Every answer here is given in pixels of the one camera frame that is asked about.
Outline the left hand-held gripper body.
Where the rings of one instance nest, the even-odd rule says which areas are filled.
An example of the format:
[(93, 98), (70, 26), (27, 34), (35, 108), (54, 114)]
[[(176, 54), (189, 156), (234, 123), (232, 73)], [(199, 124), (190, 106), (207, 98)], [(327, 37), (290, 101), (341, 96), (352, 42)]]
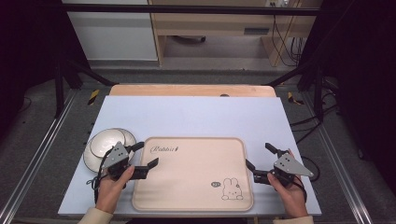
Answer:
[(121, 142), (118, 142), (108, 151), (108, 155), (104, 157), (101, 168), (105, 170), (101, 177), (109, 176), (112, 180), (118, 180), (124, 171), (130, 167), (130, 156), (135, 152), (128, 153)]

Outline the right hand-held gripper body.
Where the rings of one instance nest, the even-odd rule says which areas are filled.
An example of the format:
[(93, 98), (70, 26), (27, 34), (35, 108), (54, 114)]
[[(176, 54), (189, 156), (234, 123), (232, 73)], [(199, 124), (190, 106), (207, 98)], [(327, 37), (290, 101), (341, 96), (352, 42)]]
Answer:
[(255, 183), (269, 185), (270, 182), (267, 175), (272, 174), (283, 187), (287, 187), (293, 182), (296, 175), (308, 177), (314, 175), (313, 172), (295, 160), (288, 151), (273, 149), (272, 152), (277, 155), (277, 160), (274, 162), (274, 168), (272, 170), (262, 171), (252, 166), (253, 180)]

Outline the white plate with dark rim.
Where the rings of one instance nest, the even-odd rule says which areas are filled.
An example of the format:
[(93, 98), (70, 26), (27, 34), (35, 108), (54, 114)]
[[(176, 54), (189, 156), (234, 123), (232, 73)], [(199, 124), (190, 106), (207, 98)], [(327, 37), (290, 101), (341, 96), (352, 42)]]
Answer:
[(98, 158), (103, 158), (118, 142), (122, 144), (125, 142), (125, 136), (121, 131), (117, 129), (103, 130), (92, 138), (91, 153)]
[(124, 147), (125, 148), (136, 144), (135, 137), (132, 133), (130, 133), (129, 131), (127, 131), (125, 129), (120, 129), (120, 132), (122, 132), (124, 135), (124, 139), (125, 139)]
[(83, 152), (83, 161), (91, 171), (98, 172), (107, 152), (108, 148), (98, 147), (89, 141)]

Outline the beige tray with rabbit drawing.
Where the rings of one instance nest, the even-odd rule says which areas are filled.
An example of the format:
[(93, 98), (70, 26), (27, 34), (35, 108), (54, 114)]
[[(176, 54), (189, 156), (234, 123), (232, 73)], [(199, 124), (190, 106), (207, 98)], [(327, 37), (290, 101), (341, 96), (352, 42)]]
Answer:
[(148, 177), (134, 184), (132, 203), (145, 212), (244, 212), (253, 205), (244, 143), (232, 137), (150, 137)]

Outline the person's right hand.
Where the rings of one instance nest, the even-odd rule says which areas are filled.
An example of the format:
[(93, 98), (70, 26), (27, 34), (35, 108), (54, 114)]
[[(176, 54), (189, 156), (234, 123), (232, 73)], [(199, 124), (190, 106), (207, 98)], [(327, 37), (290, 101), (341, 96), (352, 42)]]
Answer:
[(287, 218), (307, 217), (303, 183), (299, 175), (294, 177), (293, 183), (284, 187), (271, 173), (267, 175), (270, 185), (277, 191), (284, 205)]

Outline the person's left hand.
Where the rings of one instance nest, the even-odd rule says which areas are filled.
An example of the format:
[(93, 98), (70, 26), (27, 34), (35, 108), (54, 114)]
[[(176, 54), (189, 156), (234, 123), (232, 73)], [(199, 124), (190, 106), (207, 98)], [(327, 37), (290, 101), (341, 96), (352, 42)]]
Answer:
[(126, 183), (130, 180), (134, 173), (134, 167), (128, 167), (121, 177), (114, 181), (110, 177), (106, 176), (101, 180), (99, 190), (98, 190), (98, 198), (95, 205), (96, 209), (99, 209), (103, 212), (113, 214), (117, 208), (117, 203), (120, 198), (120, 194), (126, 185)]

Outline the yellow and black tape strip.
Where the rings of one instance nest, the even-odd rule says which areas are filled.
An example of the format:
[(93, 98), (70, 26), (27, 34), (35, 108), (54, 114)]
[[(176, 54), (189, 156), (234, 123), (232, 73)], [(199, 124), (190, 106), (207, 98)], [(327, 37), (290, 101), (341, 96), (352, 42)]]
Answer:
[(296, 104), (296, 105), (304, 105), (304, 101), (302, 101), (302, 100), (296, 100), (296, 99), (293, 97), (292, 92), (290, 92), (290, 91), (288, 91), (288, 101), (289, 101), (290, 103), (293, 103), (293, 104)]
[(96, 97), (97, 97), (99, 91), (100, 91), (100, 90), (94, 90), (94, 91), (92, 91), (92, 94), (91, 94), (91, 96), (90, 96), (90, 99), (89, 99), (87, 105), (92, 105), (92, 104), (94, 103), (94, 101), (95, 101), (95, 99), (96, 99)]

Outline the black metal stand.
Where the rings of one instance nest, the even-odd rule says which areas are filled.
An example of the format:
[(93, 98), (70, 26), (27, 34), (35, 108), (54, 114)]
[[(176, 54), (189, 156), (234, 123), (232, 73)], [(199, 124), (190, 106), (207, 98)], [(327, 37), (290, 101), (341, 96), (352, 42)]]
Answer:
[(300, 64), (286, 75), (270, 81), (267, 83), (267, 86), (278, 86), (282, 82), (285, 82), (297, 75), (301, 76), (297, 83), (297, 89), (299, 91), (307, 91), (311, 86), (314, 86), (314, 114), (319, 121), (323, 121), (324, 111), (321, 100), (323, 71), (319, 62), (307, 62)]
[(108, 80), (99, 74), (93, 72), (89, 66), (84, 66), (73, 60), (62, 60), (55, 65), (54, 80), (55, 80), (55, 93), (56, 93), (56, 112), (55, 118), (59, 118), (64, 111), (64, 84), (66, 80), (71, 89), (79, 89), (83, 82), (79, 77), (79, 73), (85, 74), (99, 83), (112, 87), (117, 85), (117, 82)]

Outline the wooden table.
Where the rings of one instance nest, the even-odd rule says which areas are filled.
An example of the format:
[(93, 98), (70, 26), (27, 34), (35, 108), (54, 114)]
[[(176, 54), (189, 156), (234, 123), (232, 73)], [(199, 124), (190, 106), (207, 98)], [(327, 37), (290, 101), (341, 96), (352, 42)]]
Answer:
[(230, 96), (276, 97), (270, 86), (253, 85), (188, 85), (188, 84), (119, 84), (111, 96)]

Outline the white cabinet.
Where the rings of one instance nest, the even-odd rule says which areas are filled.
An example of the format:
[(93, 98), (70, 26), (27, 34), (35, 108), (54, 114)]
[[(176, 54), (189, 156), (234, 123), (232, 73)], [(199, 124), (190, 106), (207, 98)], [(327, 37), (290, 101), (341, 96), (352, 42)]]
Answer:
[(68, 12), (89, 61), (156, 61), (149, 13)]

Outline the dark curtain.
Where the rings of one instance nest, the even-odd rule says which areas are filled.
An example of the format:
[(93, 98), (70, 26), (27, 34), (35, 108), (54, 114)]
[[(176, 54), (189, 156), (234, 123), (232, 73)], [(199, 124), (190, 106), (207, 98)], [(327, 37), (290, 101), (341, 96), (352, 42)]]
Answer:
[(20, 111), (25, 92), (51, 80), (60, 66), (67, 81), (77, 73), (67, 64), (89, 63), (63, 0), (0, 0), (0, 139)]
[(396, 0), (322, 0), (302, 61), (338, 81), (356, 143), (396, 195)]

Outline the light wooden desk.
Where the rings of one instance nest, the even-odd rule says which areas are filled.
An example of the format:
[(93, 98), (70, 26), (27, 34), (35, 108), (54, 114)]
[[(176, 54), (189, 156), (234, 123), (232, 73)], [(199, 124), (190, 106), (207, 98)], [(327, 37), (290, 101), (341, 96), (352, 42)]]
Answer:
[[(231, 6), (266, 7), (266, 0), (148, 0), (153, 6)], [(320, 8), (323, 0), (290, 0), (288, 7)], [(230, 15), (153, 13), (154, 34), (158, 54), (163, 55), (164, 39), (171, 35), (231, 35), (258, 36), (272, 66), (284, 59), (286, 44), (293, 38), (307, 38), (316, 18), (314, 16)]]

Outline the silver metal floor rail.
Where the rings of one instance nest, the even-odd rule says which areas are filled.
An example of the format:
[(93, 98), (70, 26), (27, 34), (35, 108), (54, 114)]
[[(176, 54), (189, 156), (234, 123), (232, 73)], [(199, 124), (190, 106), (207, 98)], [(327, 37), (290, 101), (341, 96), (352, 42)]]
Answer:
[(313, 182), (315, 196), (322, 215), (318, 217), (321, 223), (373, 224), (373, 220), (353, 182), (342, 156), (354, 153), (350, 144), (338, 153), (335, 138), (331, 135), (331, 127), (341, 127), (340, 116), (337, 115), (337, 105), (328, 96), (329, 103), (324, 105), (324, 119), (312, 119), (315, 130), (299, 138), (298, 147), (301, 154), (313, 162), (308, 166), (313, 168), (316, 181)]
[(15, 217), (21, 202), (23, 201), (28, 189), (31, 187), (43, 160), (46, 158), (53, 141), (61, 129), (77, 94), (78, 92), (76, 90), (70, 90), (65, 101), (61, 102), (62, 109), (53, 119), (46, 134), (40, 142), (40, 145), (37, 147), (34, 156), (25, 167), (24, 173), (22, 174), (17, 186), (7, 199), (5, 206), (0, 210), (0, 224), (10, 224), (12, 219)]

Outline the black horizontal frame bar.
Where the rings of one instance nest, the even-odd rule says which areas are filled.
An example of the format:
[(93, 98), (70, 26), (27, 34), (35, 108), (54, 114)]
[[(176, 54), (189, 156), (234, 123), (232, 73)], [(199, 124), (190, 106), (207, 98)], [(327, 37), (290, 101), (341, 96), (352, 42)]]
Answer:
[(104, 4), (61, 4), (60, 8), (73, 12), (111, 13), (181, 13), (181, 14), (233, 14), (233, 15), (282, 15), (317, 16), (316, 8), (281, 7), (221, 7), (221, 6), (153, 6), (153, 5), (104, 5)]

